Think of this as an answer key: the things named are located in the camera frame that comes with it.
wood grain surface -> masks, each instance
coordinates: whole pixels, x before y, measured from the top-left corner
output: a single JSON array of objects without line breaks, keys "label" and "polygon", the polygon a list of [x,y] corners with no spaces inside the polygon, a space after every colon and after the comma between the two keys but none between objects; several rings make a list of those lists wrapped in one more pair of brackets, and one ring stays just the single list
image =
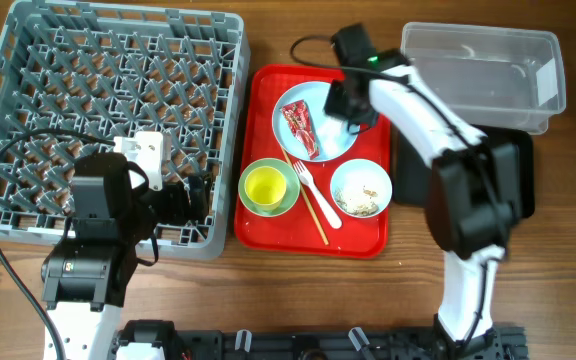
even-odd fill
[{"label": "wood grain surface", "polygon": [[[0,31],[10,3],[0,0]],[[499,271],[497,322],[524,326],[533,359],[576,359],[576,1],[159,1],[150,5],[240,14],[252,49],[251,70],[291,63],[298,37],[332,34],[362,21],[378,47],[398,46],[409,21],[554,32],[564,57],[568,107],[534,138],[537,210],[514,232],[511,262]],[[304,56],[332,60],[320,48]],[[390,240],[374,260],[253,251],[229,229],[211,262],[162,260],[139,268],[123,322],[174,320],[179,329],[347,330],[431,325],[441,301],[441,251],[422,211],[392,205]],[[37,297],[48,248],[6,244],[13,266]],[[0,359],[40,359],[43,327],[0,266]]]}]

red package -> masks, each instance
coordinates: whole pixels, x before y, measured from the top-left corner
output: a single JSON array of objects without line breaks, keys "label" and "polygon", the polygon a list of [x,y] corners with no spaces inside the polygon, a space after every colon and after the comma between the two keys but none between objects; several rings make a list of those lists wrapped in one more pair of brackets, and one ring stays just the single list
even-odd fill
[{"label": "red package", "polygon": [[319,146],[315,142],[315,134],[312,132],[310,114],[306,103],[303,100],[295,101],[283,106],[281,112],[288,121],[290,132],[306,147],[310,160],[319,156]]}]

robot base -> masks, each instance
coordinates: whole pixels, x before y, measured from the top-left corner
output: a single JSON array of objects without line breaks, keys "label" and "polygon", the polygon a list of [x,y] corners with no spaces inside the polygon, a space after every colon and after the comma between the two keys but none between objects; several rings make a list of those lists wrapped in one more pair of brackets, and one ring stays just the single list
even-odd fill
[{"label": "robot base", "polygon": [[[528,360],[526,336],[521,327],[494,326],[494,342],[468,360]],[[347,333],[252,334],[250,351],[235,350],[236,334],[220,331],[179,331],[192,360],[362,360]],[[378,360],[434,360],[436,337],[431,327],[402,328],[391,332],[366,333],[370,353]],[[108,360],[115,360],[118,342],[113,342]]]}]

white fork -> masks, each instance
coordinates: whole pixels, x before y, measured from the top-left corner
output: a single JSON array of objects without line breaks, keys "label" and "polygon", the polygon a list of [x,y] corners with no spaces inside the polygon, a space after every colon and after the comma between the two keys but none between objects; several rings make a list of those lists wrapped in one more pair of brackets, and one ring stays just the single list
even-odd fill
[{"label": "white fork", "polygon": [[304,163],[297,161],[292,165],[292,167],[295,168],[299,181],[308,186],[310,191],[312,191],[312,194],[315,195],[315,199],[317,199],[317,203],[319,203],[319,207],[321,208],[321,211],[324,212],[330,226],[332,226],[333,229],[339,229],[341,227],[341,219],[335,210],[332,209],[330,204],[328,204],[326,198],[321,195],[317,186],[315,186],[315,180],[312,178],[312,174],[308,171]]}]

gray dish rack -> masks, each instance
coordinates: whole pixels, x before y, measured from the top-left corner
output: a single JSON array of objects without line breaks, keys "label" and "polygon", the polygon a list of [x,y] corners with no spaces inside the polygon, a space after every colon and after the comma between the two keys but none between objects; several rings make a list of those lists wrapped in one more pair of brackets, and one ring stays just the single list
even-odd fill
[{"label": "gray dish rack", "polygon": [[[250,48],[236,14],[87,2],[20,0],[0,36],[0,147],[61,128],[112,139],[140,130],[172,136],[166,182],[209,171],[203,222],[155,229],[163,256],[221,254],[232,156]],[[0,239],[54,244],[73,212],[74,161],[105,145],[40,136],[0,163]],[[148,253],[150,244],[138,245]]]}]

